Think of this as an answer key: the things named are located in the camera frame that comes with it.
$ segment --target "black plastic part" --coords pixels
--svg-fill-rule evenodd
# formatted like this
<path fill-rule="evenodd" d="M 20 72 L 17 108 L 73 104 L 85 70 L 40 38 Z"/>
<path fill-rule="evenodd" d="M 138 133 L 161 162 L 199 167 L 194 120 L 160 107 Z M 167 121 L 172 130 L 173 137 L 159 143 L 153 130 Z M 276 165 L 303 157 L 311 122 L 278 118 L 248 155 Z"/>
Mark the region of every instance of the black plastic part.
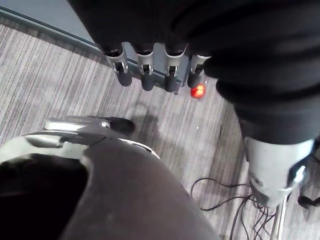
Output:
<path fill-rule="evenodd" d="M 127 73 L 123 72 L 123 70 L 120 70 L 119 73 L 116 75 L 118 78 L 119 83 L 124 86 L 128 87 L 132 83 L 132 76 L 130 72 L 128 71 Z"/>
<path fill-rule="evenodd" d="M 104 44 L 98 46 L 104 55 L 109 57 L 117 57 L 120 56 L 123 52 L 123 48 L 121 43 L 112 43 L 112 44 Z"/>
<path fill-rule="evenodd" d="M 200 83 L 200 73 L 200 71 L 195 71 L 195 73 L 192 73 L 191 71 L 189 72 L 187 80 L 189 88 L 193 89 L 198 86 L 198 84 Z"/>
<path fill-rule="evenodd" d="M 143 90 L 151 91 L 155 86 L 154 76 L 149 74 L 149 71 L 145 71 L 144 75 L 141 75 L 141 85 Z"/>
<path fill-rule="evenodd" d="M 169 169 L 106 137 L 84 151 L 89 177 L 60 240 L 219 240 Z"/>
<path fill-rule="evenodd" d="M 164 78 L 164 89 L 168 93 L 172 93 L 177 88 L 177 78 L 173 73 L 170 73 L 169 76 L 165 76 Z"/>
<path fill-rule="evenodd" d="M 88 171 L 77 159 L 24 157 L 0 164 L 1 238 L 58 240 L 84 191 Z"/>
<path fill-rule="evenodd" d="M 148 55 L 154 51 L 154 43 L 145 43 L 145 44 L 134 44 L 131 43 L 134 51 L 137 54 Z"/>
<path fill-rule="evenodd" d="M 111 130 L 118 132 L 120 134 L 130 136 L 134 133 L 136 125 L 133 121 L 125 119 L 122 117 L 102 117 L 102 116 L 93 116 L 93 118 L 99 118 L 109 121 Z"/>

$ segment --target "gray carpet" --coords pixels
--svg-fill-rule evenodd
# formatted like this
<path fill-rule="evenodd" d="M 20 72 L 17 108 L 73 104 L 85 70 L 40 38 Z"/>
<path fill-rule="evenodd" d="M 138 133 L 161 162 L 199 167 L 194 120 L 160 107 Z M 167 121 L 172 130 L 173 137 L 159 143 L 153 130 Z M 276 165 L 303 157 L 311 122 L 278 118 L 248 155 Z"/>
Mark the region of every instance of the gray carpet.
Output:
<path fill-rule="evenodd" d="M 122 87 L 100 56 L 0 18 L 1 145 L 38 131 L 48 117 L 123 117 L 137 125 L 134 140 L 152 147 L 188 191 L 200 177 L 226 184 L 245 183 L 248 163 L 237 118 L 232 106 L 216 92 L 215 84 L 214 79 L 207 79 L 207 93 L 202 100 L 175 96 L 157 87 L 146 92 L 138 79 Z M 320 186 L 315 185 L 308 189 L 314 198 L 320 196 Z M 200 206 L 209 208 L 249 193 L 248 187 L 229 189 L 204 181 L 195 188 L 194 197 Z M 320 239 L 320 211 L 312 210 L 308 215 L 296 199 L 295 192 L 289 201 L 284 239 Z M 236 199 L 204 212 L 222 239 L 229 239 L 241 201 Z M 259 211 L 248 202 L 243 215 L 249 239 L 254 239 L 252 226 Z M 269 232 L 271 228 L 272 221 L 266 225 Z M 261 231 L 261 237 L 269 239 L 265 231 Z M 247 239 L 240 220 L 233 239 Z"/>

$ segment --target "black cable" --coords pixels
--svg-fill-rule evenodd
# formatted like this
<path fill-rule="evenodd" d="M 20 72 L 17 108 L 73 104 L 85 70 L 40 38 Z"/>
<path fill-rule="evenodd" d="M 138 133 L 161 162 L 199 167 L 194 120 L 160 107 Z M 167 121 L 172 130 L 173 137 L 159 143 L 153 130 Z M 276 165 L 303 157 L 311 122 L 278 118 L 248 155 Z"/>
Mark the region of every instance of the black cable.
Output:
<path fill-rule="evenodd" d="M 220 181 L 218 181 L 218 180 L 216 180 L 216 179 L 214 179 L 214 178 L 211 178 L 211 177 L 202 177 L 202 178 L 199 178 L 198 180 L 196 180 L 196 181 L 192 184 L 192 186 L 191 186 L 190 195 L 191 195 L 192 198 L 193 198 L 193 191 L 194 191 L 195 185 L 196 185 L 198 182 L 202 181 L 202 180 L 210 180 L 210 181 L 213 181 L 213 182 L 215 182 L 215 183 L 218 183 L 219 185 L 221 185 L 221 186 L 223 186 L 223 187 L 226 187 L 226 188 L 236 188 L 236 187 L 240 187 L 240 186 L 247 186 L 247 187 L 249 187 L 248 184 L 244 184 L 244 183 L 241 183 L 241 184 L 223 184 L 223 183 L 221 183 Z M 261 229 L 264 229 L 264 230 L 266 231 L 266 233 L 270 235 L 270 233 L 265 229 L 265 225 L 266 225 L 267 222 L 269 222 L 269 221 L 275 216 L 275 214 L 269 215 L 269 210 L 268 210 L 266 207 L 264 207 L 264 206 L 260 206 L 259 203 L 258 203 L 258 201 L 257 201 L 255 198 L 251 199 L 252 196 L 253 196 L 252 194 L 250 194 L 250 195 L 248 195 L 248 196 L 234 196 L 234 197 L 231 197 L 231 198 L 229 198 L 229 199 L 227 199 L 227 200 L 225 200 L 225 201 L 223 201 L 223 202 L 221 202 L 221 203 L 218 203 L 217 205 L 215 205 L 215 206 L 213 206 L 213 207 L 210 207 L 210 208 L 202 208 L 202 207 L 200 207 L 200 209 L 201 209 L 202 211 L 208 212 L 208 211 L 215 210 L 215 209 L 219 208 L 220 206 L 222 206 L 223 204 L 225 204 L 225 203 L 227 203 L 227 202 L 229 202 L 229 201 L 232 201 L 232 200 L 234 200 L 234 199 L 243 199 L 242 202 L 241 202 L 241 204 L 240 204 L 240 206 L 238 207 L 237 212 L 236 212 L 236 214 L 235 214 L 235 217 L 234 217 L 234 219 L 233 219 L 233 223 L 232 223 L 232 227 L 231 227 L 231 233 L 230 233 L 230 238 L 229 238 L 229 240 L 232 240 L 232 238 L 233 238 L 233 235 L 234 235 L 234 231 L 235 231 L 235 227 L 236 227 L 236 223 L 237 223 L 237 219 L 238 219 L 238 215 L 239 215 L 240 210 L 241 210 L 241 215 L 240 215 L 241 224 L 242 224 L 242 226 L 243 226 L 243 228 L 244 228 L 244 231 L 245 231 L 247 240 L 249 240 L 249 233 L 248 233 L 248 231 L 247 231 L 247 228 L 246 228 L 245 223 L 244 223 L 244 220 L 243 220 L 243 211 L 244 211 L 244 208 L 245 208 L 247 202 L 250 200 L 250 201 L 253 202 L 254 207 L 255 207 L 256 209 L 259 209 L 259 211 L 262 213 L 261 217 L 258 219 L 258 221 L 254 224 L 254 226 L 253 226 L 253 228 L 252 228 L 253 231 L 254 231 L 254 233 L 255 233 L 254 240 L 256 240 L 258 236 L 259 236 L 259 238 L 262 240 L 262 237 L 260 236 L 259 232 L 261 231 Z M 263 218 L 263 216 L 265 216 L 265 220 L 264 220 L 264 222 L 262 223 L 262 225 L 260 226 L 260 228 L 258 229 L 258 231 L 256 231 L 256 226 L 259 224 L 259 222 L 261 221 L 261 219 Z"/>
<path fill-rule="evenodd" d="M 259 234 L 260 230 L 271 220 L 275 217 L 276 214 L 273 214 L 270 216 L 270 218 L 268 219 L 268 215 L 265 217 L 265 221 L 263 222 L 263 224 L 261 225 L 261 227 L 258 229 L 257 234 L 254 237 L 254 240 L 257 239 L 257 235 Z"/>
<path fill-rule="evenodd" d="M 193 191 L 195 185 L 196 185 L 198 182 L 202 181 L 202 180 L 210 180 L 210 181 L 213 181 L 213 182 L 215 182 L 215 183 L 217 183 L 217 184 L 219 184 L 219 185 L 221 185 L 221 186 L 223 186 L 223 187 L 226 187 L 226 188 L 235 188 L 235 187 L 240 187 L 240 186 L 250 187 L 250 185 L 245 184 L 245 183 L 241 183 L 241 184 L 224 184 L 224 183 L 222 183 L 222 182 L 220 182 L 220 181 L 218 181 L 218 180 L 216 180 L 216 179 L 214 179 L 214 178 L 211 178 L 211 177 L 201 177 L 201 178 L 199 178 L 198 180 L 196 180 L 196 181 L 192 184 L 191 192 Z"/>
<path fill-rule="evenodd" d="M 241 219 L 241 224 L 244 228 L 244 231 L 245 231 L 245 234 L 246 234 L 246 239 L 249 240 L 249 234 L 248 234 L 248 231 L 247 231 L 247 228 L 245 226 L 245 223 L 244 223 L 244 208 L 246 207 L 246 204 L 248 202 L 249 198 L 245 200 L 245 203 L 244 205 L 242 206 L 242 210 L 241 210 L 241 216 L 240 216 L 240 219 Z"/>
<path fill-rule="evenodd" d="M 193 196 L 193 192 L 194 192 L 194 188 L 195 188 L 196 184 L 198 182 L 202 181 L 202 180 L 210 180 L 210 181 L 218 183 L 219 185 L 221 185 L 223 187 L 226 187 L 226 188 L 236 188 L 236 187 L 240 187 L 240 186 L 249 187 L 248 184 L 244 184 L 244 183 L 241 183 L 241 184 L 223 184 L 222 182 L 220 182 L 220 181 L 218 181 L 216 179 L 213 179 L 211 177 L 202 177 L 202 178 L 199 178 L 198 180 L 196 180 L 191 186 L 190 195 L 191 195 L 192 198 L 194 197 Z M 229 199 L 227 199 L 227 200 L 225 200 L 225 201 L 223 201 L 221 203 L 218 203 L 217 205 L 215 205 L 213 207 L 210 207 L 210 208 L 202 208 L 202 207 L 200 207 L 200 209 L 202 211 L 208 212 L 208 211 L 212 211 L 212 210 L 215 210 L 215 209 L 219 208 L 221 205 L 223 205 L 223 204 L 225 204 L 225 203 L 227 203 L 227 202 L 229 202 L 231 200 L 234 200 L 234 199 L 245 199 L 245 198 L 247 198 L 247 197 L 246 196 L 234 196 L 234 197 L 231 197 L 231 198 L 229 198 Z"/>
<path fill-rule="evenodd" d="M 233 238 L 233 236 L 234 236 L 234 231 L 235 231 L 235 227 L 236 227 L 236 223 L 237 223 L 238 215 L 239 215 L 239 212 L 240 212 L 240 208 L 241 208 L 241 206 L 242 206 L 242 205 L 244 205 L 244 204 L 245 204 L 245 202 L 246 202 L 247 200 L 249 200 L 249 199 L 250 199 L 250 197 L 251 197 L 251 196 L 252 196 L 252 194 L 251 194 L 251 195 L 249 195 L 249 196 L 247 196 L 247 197 L 244 197 L 245 199 L 244 199 L 244 200 L 242 200 L 242 202 L 241 202 L 241 204 L 240 204 L 240 206 L 239 206 L 238 210 L 236 211 L 236 214 L 235 214 L 235 217 L 234 217 L 234 219 L 233 219 L 233 223 L 232 223 L 232 228 L 231 228 L 231 233 L 230 233 L 230 238 L 229 238 L 229 240 L 232 240 L 232 238 Z"/>
<path fill-rule="evenodd" d="M 252 230 L 254 231 L 256 236 L 258 235 L 261 240 L 262 240 L 262 237 L 259 235 L 259 232 L 256 230 L 256 226 L 260 223 L 261 219 L 265 216 L 265 213 L 266 213 L 266 208 L 264 207 L 261 217 L 259 217 L 259 219 L 255 222 L 255 224 L 252 227 Z"/>

